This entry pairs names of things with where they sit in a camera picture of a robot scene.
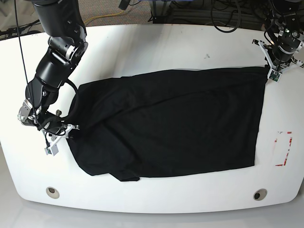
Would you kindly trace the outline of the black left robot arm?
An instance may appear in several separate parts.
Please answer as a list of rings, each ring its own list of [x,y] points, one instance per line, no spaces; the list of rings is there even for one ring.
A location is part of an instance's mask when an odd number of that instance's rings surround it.
[[[304,67],[301,60],[294,58],[304,48],[304,28],[297,11],[299,0],[271,0],[271,14],[266,18],[264,35],[270,40],[267,45],[254,39],[253,44],[262,50],[269,68],[268,79],[278,82],[281,75],[297,67]]]

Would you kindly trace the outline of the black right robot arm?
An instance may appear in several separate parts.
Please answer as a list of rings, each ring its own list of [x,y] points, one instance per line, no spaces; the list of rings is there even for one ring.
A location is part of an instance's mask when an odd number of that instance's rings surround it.
[[[57,101],[64,84],[75,88],[68,79],[78,66],[88,43],[86,27],[77,0],[31,1],[44,31],[49,35],[48,49],[39,62],[34,78],[27,81],[25,100],[18,119],[25,126],[34,126],[44,135],[68,135],[67,120],[48,111]]]

